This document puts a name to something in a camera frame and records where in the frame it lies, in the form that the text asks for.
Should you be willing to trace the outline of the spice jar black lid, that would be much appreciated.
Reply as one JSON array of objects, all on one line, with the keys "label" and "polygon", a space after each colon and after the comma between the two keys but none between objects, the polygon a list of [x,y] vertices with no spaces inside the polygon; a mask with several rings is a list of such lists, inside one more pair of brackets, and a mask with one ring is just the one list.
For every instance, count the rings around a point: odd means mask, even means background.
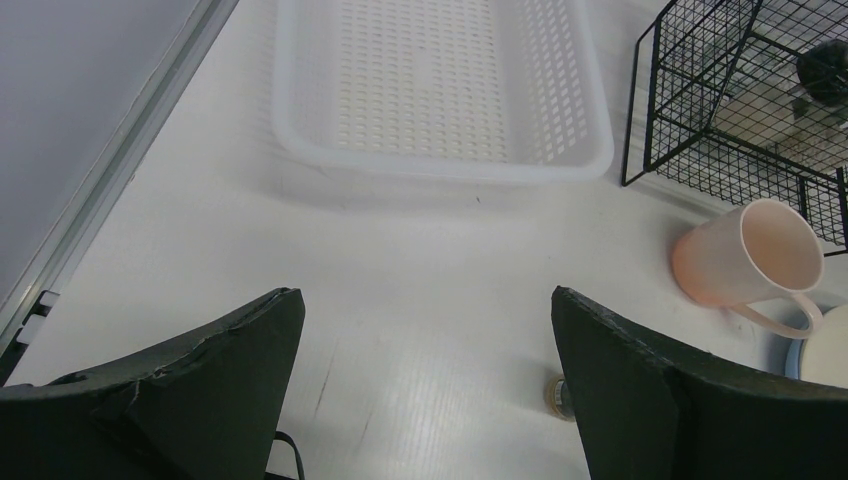
[{"label": "spice jar black lid", "polygon": [[796,60],[801,86],[816,102],[835,108],[847,101],[847,42],[831,39]]}]

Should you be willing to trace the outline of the cream plate with bear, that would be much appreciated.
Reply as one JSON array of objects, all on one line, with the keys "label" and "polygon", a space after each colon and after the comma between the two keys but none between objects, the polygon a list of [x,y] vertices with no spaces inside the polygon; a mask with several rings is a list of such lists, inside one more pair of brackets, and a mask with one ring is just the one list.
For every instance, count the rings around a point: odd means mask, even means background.
[{"label": "cream plate with bear", "polygon": [[793,340],[784,373],[788,378],[847,388],[847,306],[830,309],[806,340]]}]

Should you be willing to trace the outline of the pink mug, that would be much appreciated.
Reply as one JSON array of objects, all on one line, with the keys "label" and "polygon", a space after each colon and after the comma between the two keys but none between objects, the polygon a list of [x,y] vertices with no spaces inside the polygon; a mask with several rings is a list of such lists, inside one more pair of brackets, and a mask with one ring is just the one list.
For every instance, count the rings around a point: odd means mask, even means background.
[{"label": "pink mug", "polygon": [[[693,228],[676,241],[670,265],[694,303],[731,310],[782,337],[807,339],[824,322],[807,296],[824,274],[822,247],[808,222],[780,201],[755,200]],[[795,302],[807,327],[790,327],[751,307],[774,299]]]}]

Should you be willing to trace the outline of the white perforated plastic basket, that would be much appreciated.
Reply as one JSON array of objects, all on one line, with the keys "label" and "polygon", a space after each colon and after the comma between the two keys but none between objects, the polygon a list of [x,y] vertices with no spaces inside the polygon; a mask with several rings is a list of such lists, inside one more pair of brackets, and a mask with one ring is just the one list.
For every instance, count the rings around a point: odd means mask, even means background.
[{"label": "white perforated plastic basket", "polygon": [[307,165],[473,183],[614,156],[582,1],[281,1],[272,125]]}]

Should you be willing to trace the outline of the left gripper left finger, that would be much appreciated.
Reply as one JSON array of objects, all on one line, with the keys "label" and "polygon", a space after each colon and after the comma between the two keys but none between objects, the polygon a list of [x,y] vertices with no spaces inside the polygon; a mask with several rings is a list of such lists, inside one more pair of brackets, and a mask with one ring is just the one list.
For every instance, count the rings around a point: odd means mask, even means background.
[{"label": "left gripper left finger", "polygon": [[305,319],[277,288],[198,328],[1,391],[5,479],[265,479]]}]

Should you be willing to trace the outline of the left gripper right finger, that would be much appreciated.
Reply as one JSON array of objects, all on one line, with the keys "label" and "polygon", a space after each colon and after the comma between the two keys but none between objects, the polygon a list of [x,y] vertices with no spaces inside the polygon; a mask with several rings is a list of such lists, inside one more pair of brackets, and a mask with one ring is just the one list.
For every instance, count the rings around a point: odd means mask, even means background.
[{"label": "left gripper right finger", "polygon": [[755,370],[558,287],[551,322],[594,479],[843,479],[844,389]]}]

